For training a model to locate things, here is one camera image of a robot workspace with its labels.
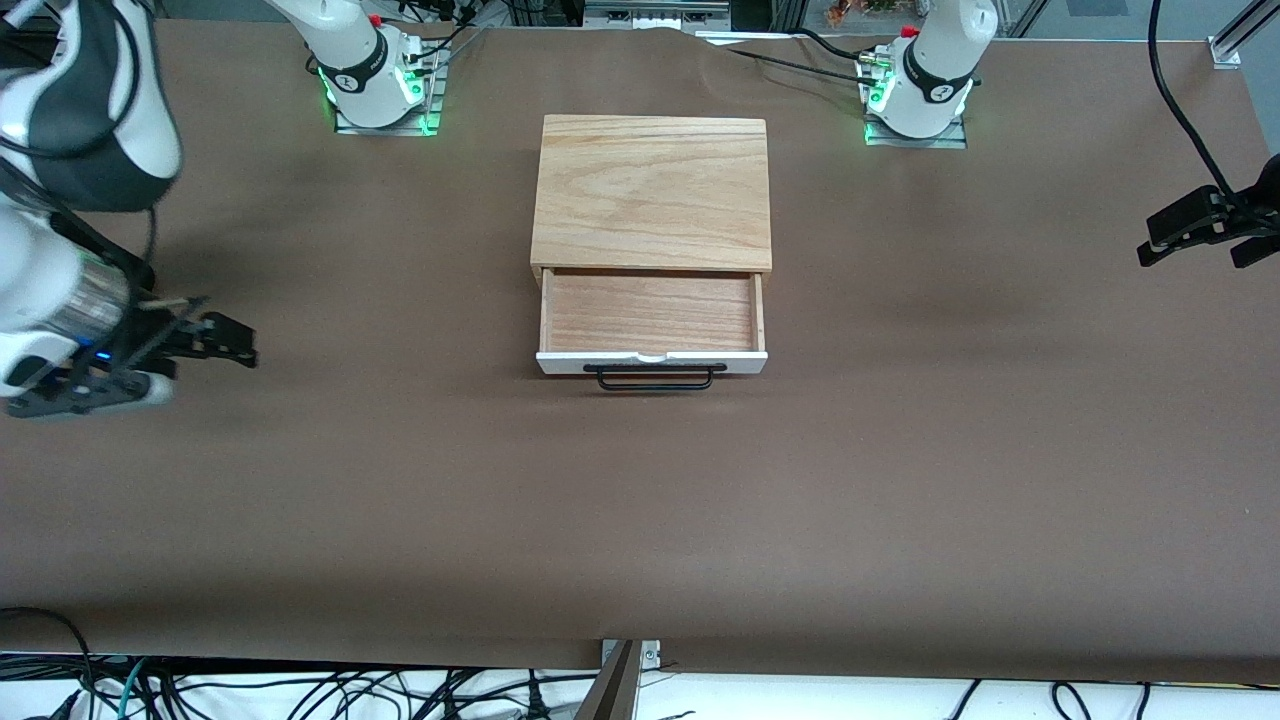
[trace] black drawer handle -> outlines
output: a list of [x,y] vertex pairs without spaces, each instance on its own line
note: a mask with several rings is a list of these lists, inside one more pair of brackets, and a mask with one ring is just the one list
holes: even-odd
[[[712,382],[716,379],[716,373],[723,373],[728,370],[728,365],[723,363],[716,363],[713,365],[582,365],[584,373],[595,373],[595,382],[600,383],[600,387],[611,391],[691,391],[691,389],[707,389],[712,387]],[[604,379],[608,373],[618,375],[635,375],[640,373],[707,373],[707,379],[700,383],[666,383],[666,384],[645,384],[645,383],[611,383]]]

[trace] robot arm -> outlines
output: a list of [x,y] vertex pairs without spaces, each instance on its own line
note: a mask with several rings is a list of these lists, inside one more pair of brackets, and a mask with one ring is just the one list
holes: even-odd
[[940,135],[964,111],[973,70],[1000,18],[991,0],[936,0],[916,37],[888,45],[884,87],[867,109],[910,138]]
[[59,5],[50,64],[0,76],[0,397],[18,416],[164,402],[173,356],[257,359],[251,329],[159,301],[150,258],[76,215],[154,206],[182,149],[150,8]]

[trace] drawer front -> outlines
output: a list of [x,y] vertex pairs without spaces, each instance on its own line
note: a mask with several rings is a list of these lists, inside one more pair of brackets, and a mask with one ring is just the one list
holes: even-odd
[[543,269],[538,364],[553,375],[594,375],[589,365],[759,373],[762,288],[753,273]]
[[724,365],[724,373],[754,375],[764,369],[768,352],[539,352],[538,365],[548,375],[594,375],[590,365],[636,365],[646,369],[662,366],[680,373],[681,366],[700,372],[709,365]]

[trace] metal bracket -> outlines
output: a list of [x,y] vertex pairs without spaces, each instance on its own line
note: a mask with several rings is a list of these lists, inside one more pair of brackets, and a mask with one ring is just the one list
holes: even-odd
[[1235,50],[1230,55],[1221,55],[1221,50],[1213,42],[1215,37],[1208,36],[1208,51],[1213,55],[1213,69],[1215,70],[1238,70],[1240,69],[1240,51]]
[[604,667],[573,720],[635,720],[640,673],[660,662],[658,641],[604,641],[602,653]]
[[1280,15],[1280,0],[1249,0],[1239,15],[1217,35],[1210,36],[1208,49],[1213,55],[1213,67],[1220,70],[1239,69],[1240,47],[1262,32],[1276,15]]

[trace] wood grain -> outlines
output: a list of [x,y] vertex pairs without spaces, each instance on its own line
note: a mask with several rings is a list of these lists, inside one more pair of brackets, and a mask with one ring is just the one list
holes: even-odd
[[759,275],[548,274],[545,352],[756,350]]
[[547,115],[538,268],[773,266],[764,120]]

